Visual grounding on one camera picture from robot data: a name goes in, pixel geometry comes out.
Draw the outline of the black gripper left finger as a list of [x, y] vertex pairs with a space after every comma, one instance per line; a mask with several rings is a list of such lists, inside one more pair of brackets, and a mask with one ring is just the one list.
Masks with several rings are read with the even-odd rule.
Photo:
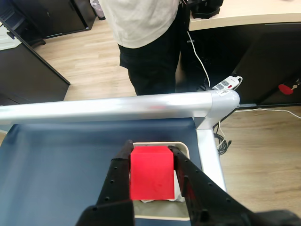
[[95, 205], [87, 207], [78, 226], [134, 226], [135, 213], [130, 199], [130, 154], [133, 141], [128, 140], [111, 160]]

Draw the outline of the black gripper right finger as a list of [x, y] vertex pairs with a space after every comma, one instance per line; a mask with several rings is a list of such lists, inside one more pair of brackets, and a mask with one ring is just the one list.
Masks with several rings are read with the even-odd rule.
[[192, 226], [257, 226], [255, 215], [235, 201], [175, 146], [174, 169]]

